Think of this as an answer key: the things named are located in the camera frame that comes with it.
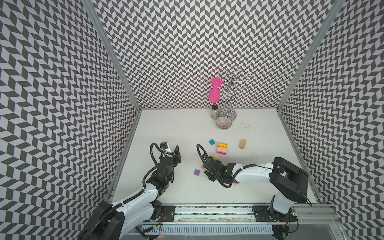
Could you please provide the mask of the natural wood block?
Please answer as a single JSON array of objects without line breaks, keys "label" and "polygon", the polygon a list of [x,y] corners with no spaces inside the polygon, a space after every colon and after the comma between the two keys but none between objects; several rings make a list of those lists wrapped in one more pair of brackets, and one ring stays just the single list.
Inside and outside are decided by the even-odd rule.
[{"label": "natural wood block", "polygon": [[239,148],[243,150],[245,148],[245,146],[246,146],[246,143],[247,143],[247,141],[242,139],[240,144],[239,144]]}]

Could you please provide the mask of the orange wood block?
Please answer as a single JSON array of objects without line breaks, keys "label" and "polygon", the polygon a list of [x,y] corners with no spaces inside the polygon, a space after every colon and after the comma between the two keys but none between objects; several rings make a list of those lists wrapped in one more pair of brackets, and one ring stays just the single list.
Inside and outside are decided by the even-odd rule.
[{"label": "orange wood block", "polygon": [[218,143],[218,147],[220,147],[220,148],[227,148],[228,145],[224,144],[224,143]]}]

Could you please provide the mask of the pink half-round wood block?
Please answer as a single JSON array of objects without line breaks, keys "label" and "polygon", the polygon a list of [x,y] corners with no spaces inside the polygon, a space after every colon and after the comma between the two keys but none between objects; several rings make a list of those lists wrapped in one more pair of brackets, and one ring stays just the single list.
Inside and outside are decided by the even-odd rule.
[{"label": "pink half-round wood block", "polygon": [[227,152],[227,148],[217,147],[217,152],[226,153]]}]

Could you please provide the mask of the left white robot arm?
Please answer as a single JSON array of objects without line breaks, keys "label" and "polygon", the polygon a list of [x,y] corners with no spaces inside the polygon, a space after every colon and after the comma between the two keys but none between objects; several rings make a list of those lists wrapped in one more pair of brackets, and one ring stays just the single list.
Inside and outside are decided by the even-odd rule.
[{"label": "left white robot arm", "polygon": [[171,151],[167,142],[152,143],[150,155],[155,166],[143,177],[143,186],[115,203],[102,201],[79,233],[78,240],[120,240],[142,222],[161,219],[162,203],[158,198],[174,181],[174,169],[182,157],[179,146]]}]

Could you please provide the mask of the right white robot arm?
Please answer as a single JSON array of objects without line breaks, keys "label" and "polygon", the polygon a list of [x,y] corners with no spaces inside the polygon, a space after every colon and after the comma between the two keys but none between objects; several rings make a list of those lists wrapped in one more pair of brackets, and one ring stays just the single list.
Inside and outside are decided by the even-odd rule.
[{"label": "right white robot arm", "polygon": [[293,216],[294,204],[312,205],[308,194],[309,175],[303,169],[281,157],[264,165],[241,165],[228,163],[224,165],[207,154],[201,156],[205,174],[210,181],[218,181],[225,188],[243,182],[270,183],[277,190],[266,208],[271,221],[289,221]]}]

